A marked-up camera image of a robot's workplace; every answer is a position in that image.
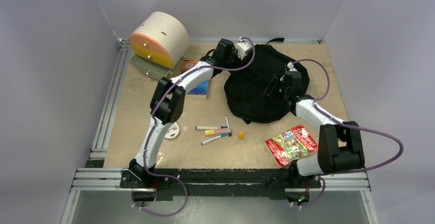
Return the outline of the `red colourful booklet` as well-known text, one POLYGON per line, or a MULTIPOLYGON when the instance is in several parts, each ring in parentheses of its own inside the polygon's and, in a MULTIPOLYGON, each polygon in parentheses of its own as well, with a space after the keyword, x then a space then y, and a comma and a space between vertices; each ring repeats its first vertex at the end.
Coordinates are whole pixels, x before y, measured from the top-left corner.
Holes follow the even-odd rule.
POLYGON ((280 168, 318 150, 318 144, 303 125, 269 138, 265 144, 280 168))

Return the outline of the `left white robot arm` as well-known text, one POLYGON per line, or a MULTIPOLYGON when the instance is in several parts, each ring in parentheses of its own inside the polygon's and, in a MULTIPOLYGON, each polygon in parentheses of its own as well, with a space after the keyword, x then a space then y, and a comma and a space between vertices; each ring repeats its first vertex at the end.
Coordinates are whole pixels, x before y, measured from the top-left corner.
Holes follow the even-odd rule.
POLYGON ((229 71, 240 59, 234 42, 221 39, 211 56, 203 56, 195 66, 177 77, 159 80, 151 99, 149 130, 141 149, 129 163, 130 176, 125 177, 127 180, 141 188, 151 185, 158 150, 169 127, 182 115, 186 93, 221 71, 229 71))

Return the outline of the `white marker blue cap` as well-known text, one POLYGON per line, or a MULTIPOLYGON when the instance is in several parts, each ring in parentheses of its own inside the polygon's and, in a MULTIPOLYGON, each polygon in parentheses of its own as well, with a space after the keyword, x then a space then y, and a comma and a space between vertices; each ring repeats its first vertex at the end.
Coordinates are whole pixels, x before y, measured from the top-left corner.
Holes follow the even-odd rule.
POLYGON ((199 131, 204 130, 215 130, 215 129, 224 129, 227 128, 227 126, 219 126, 219 127, 212 127, 212 126, 196 126, 195 129, 199 131))

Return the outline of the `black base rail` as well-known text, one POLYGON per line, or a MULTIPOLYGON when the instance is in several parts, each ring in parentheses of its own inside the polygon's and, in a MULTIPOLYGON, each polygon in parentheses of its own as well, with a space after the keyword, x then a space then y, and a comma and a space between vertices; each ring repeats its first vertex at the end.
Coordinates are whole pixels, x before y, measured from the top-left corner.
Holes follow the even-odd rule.
POLYGON ((158 201, 175 196, 268 197, 296 199, 307 188, 318 190, 319 180, 298 176, 293 169, 170 169, 121 171, 121 188, 156 190, 158 201))

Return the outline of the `blue orange book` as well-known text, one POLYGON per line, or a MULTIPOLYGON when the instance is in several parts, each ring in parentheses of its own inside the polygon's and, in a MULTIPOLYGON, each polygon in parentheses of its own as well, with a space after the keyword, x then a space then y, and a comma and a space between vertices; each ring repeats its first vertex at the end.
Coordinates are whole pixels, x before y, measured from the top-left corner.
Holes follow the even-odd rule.
MULTIPOLYGON (((187 72, 191 68, 193 68, 195 65, 197 65, 199 61, 198 60, 184 60, 181 67, 181 74, 187 72)), ((196 98, 207 98, 209 90, 209 80, 206 80, 199 85, 197 85, 195 88, 193 88, 190 92, 188 92, 186 95, 189 97, 196 97, 196 98)))

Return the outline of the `cream round drawer cabinet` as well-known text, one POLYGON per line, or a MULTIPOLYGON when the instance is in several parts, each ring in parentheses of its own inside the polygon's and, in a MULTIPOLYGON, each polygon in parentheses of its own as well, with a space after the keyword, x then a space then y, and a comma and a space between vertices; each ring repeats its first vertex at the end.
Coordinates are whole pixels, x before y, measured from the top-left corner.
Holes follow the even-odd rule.
POLYGON ((170 14, 153 12, 129 37, 133 66, 144 76, 159 80, 172 70, 189 48, 183 24, 170 14))

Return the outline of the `white marker lying lower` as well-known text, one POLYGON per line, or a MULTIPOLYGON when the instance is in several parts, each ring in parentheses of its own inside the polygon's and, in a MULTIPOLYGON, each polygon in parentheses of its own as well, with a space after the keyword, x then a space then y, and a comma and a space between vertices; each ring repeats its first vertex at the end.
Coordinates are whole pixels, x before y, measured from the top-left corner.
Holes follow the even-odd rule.
POLYGON ((228 133, 220 134, 220 135, 218 135, 218 136, 216 136, 216 137, 213 137, 213 138, 211 138, 211 139, 208 139, 208 140, 206 140, 206 141, 201 142, 201 145, 202 145, 202 146, 207 145, 207 144, 209 144, 209 143, 212 143, 212 142, 214 142, 214 141, 216 141, 216 140, 218 140, 218 139, 221 139, 221 138, 223 138, 223 137, 226 137, 226 136, 228 136, 228 133))

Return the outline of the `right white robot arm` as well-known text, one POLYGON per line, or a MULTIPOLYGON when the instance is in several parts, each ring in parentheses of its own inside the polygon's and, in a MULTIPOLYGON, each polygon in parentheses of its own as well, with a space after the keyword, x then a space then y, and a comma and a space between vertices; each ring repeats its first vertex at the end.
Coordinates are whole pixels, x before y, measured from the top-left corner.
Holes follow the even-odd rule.
POLYGON ((273 75, 263 95, 308 122, 319 133, 318 149, 291 163, 289 182, 301 186, 309 176, 361 169, 365 165, 360 127, 353 121, 335 118, 310 95, 305 94, 304 74, 286 71, 273 75))

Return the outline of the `white oval label card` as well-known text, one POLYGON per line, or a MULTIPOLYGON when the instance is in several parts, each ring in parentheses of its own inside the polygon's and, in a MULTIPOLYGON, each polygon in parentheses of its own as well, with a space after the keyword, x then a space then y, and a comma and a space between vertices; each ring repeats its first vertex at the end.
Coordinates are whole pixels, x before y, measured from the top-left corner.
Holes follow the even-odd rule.
POLYGON ((165 134, 166 139, 176 139, 180 134, 180 127, 177 122, 174 122, 167 130, 165 134))

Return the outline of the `black student backpack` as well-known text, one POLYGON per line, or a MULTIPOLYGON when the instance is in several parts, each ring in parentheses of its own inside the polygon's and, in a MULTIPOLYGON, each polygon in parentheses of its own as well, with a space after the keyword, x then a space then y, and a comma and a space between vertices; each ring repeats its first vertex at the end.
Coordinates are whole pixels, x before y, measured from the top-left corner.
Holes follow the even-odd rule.
POLYGON ((244 70, 232 72, 224 84, 224 91, 228 108, 234 116, 241 118, 246 124, 269 124, 280 120, 290 112, 284 104, 262 95, 274 74, 278 76, 285 74, 289 62, 294 62, 298 72, 304 74, 305 93, 308 89, 310 78, 307 69, 270 44, 256 45, 255 54, 248 54, 243 62, 251 62, 251 64, 244 70))

